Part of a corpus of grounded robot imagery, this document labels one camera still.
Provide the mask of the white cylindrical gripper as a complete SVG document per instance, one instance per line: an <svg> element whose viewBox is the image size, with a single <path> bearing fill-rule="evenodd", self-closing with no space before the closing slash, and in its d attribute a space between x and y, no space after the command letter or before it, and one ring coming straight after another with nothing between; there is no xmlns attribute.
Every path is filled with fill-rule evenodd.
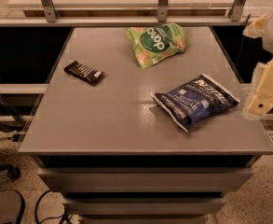
<svg viewBox="0 0 273 224"><path fill-rule="evenodd" d="M245 27L242 33L249 38L263 37L263 48L273 54L273 9ZM253 71L251 89L242 109L247 120L257 120L273 108L273 59L258 63Z"/></svg>

